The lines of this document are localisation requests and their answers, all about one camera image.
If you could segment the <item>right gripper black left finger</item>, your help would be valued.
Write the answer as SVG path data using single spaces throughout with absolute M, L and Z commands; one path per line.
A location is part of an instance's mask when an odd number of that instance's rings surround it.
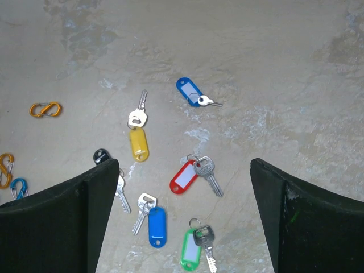
M 1 272 L 95 272 L 118 176 L 109 159 L 1 205 Z

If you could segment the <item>silver key with blue tag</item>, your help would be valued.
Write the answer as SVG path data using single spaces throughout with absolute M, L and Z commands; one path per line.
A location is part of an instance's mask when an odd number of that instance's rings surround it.
M 195 85 L 195 83 L 187 77 L 178 79 L 176 82 L 176 87 L 191 106 L 223 106 L 223 104 L 215 102 L 207 95 L 204 95 L 202 91 Z

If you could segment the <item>silver key with yellow tag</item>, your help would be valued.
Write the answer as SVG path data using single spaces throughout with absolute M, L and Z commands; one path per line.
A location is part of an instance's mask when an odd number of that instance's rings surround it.
M 147 122 L 147 114 L 145 113 L 145 101 L 147 91 L 143 90 L 138 107 L 129 114 L 128 128 L 131 152 L 136 162 L 143 162 L 149 156 L 146 134 L 143 126 Z

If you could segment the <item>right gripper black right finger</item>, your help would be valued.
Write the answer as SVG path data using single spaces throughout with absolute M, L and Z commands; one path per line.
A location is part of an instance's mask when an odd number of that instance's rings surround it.
M 363 202 L 256 158 L 250 176 L 275 272 L 363 272 Z

